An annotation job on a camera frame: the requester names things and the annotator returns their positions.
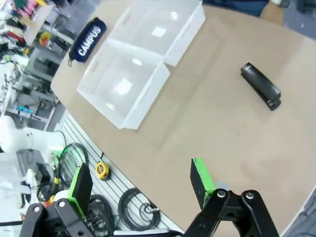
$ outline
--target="white pegboard wall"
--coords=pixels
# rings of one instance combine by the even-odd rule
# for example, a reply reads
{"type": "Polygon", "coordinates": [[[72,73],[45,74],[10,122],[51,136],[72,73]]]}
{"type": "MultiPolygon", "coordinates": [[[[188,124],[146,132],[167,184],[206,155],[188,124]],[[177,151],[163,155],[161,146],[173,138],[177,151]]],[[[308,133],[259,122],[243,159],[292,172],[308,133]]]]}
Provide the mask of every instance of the white pegboard wall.
{"type": "MultiPolygon", "coordinates": [[[[102,151],[93,143],[89,136],[83,131],[83,129],[77,124],[74,118],[66,111],[63,119],[61,120],[60,126],[56,126],[56,130],[61,130],[66,137],[67,144],[72,142],[79,142],[83,144],[88,151],[89,155],[89,169],[93,181],[92,193],[103,195],[109,202],[114,214],[118,216],[118,203],[121,195],[128,189],[134,188],[135,186],[121,173],[121,171],[102,153],[102,151]],[[112,172],[111,178],[108,181],[101,181],[97,178],[95,173],[95,166],[98,161],[104,161],[112,172]]],[[[139,224],[144,224],[144,221],[140,218],[139,207],[142,203],[148,202],[144,195],[137,195],[132,199],[129,205],[129,210],[132,213],[132,217],[139,224]]],[[[182,232],[182,230],[167,218],[162,212],[161,222],[158,228],[169,228],[182,232]]],[[[144,214],[148,218],[151,218],[151,214],[144,214]]],[[[119,222],[119,228],[127,230],[127,227],[119,222]]]]}

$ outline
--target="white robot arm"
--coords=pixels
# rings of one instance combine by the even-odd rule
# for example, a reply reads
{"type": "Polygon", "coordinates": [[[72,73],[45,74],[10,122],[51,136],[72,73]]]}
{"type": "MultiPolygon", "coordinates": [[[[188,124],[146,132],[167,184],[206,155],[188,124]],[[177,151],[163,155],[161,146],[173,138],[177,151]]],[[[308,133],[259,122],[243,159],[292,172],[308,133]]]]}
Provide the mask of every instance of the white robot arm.
{"type": "Polygon", "coordinates": [[[61,132],[47,132],[26,127],[17,129],[10,116],[0,118],[0,146],[6,153],[23,149],[38,150],[46,163],[51,164],[53,151],[62,151],[65,138],[61,132]]]}

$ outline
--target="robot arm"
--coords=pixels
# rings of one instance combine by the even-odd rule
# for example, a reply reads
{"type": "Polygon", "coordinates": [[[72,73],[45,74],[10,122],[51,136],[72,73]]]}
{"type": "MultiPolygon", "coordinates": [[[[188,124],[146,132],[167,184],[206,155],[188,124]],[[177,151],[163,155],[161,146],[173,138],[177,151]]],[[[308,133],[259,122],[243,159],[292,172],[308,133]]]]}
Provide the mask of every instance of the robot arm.
{"type": "Polygon", "coordinates": [[[17,129],[10,116],[1,116],[0,146],[6,153],[15,153],[23,149],[38,150],[45,162],[51,163],[51,151],[62,151],[66,144],[61,132],[47,132],[30,127],[17,129]]]}
{"type": "MultiPolygon", "coordinates": [[[[192,161],[191,180],[196,178],[194,169],[201,170],[201,163],[196,167],[192,161]]],[[[83,163],[77,170],[72,187],[78,194],[71,198],[59,199],[52,206],[44,208],[41,204],[32,204],[26,213],[20,237],[56,237],[59,232],[67,232],[69,237],[95,237],[82,213],[89,202],[92,190],[92,179],[87,164],[83,163]]],[[[196,179],[192,182],[196,190],[196,179]]],[[[215,189],[206,195],[202,211],[196,216],[183,236],[212,237],[220,221],[232,221],[241,237],[279,237],[276,227],[260,196],[255,190],[245,191],[241,196],[224,189],[215,189]]],[[[174,237],[181,233],[165,232],[146,234],[143,232],[122,233],[120,237],[129,235],[138,237],[174,237]]]]}

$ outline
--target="plastic box lid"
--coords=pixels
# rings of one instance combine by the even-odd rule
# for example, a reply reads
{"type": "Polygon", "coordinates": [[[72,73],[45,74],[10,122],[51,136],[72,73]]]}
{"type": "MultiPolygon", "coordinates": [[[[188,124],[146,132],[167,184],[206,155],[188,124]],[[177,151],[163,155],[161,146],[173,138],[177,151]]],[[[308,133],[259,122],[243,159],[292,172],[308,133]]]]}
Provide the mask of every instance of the plastic box lid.
{"type": "Polygon", "coordinates": [[[137,0],[109,38],[166,55],[194,17],[199,0],[137,0]]]}

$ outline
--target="navy keychain tag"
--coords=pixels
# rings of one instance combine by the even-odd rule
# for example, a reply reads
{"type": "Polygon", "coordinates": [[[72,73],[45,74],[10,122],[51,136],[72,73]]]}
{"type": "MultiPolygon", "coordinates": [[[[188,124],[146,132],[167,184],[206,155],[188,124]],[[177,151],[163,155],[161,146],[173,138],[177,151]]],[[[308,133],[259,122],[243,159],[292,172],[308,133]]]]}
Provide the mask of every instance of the navy keychain tag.
{"type": "Polygon", "coordinates": [[[107,27],[105,23],[98,17],[88,22],[77,36],[72,48],[69,51],[69,67],[72,66],[73,60],[81,63],[86,62],[106,30],[107,27]]]}

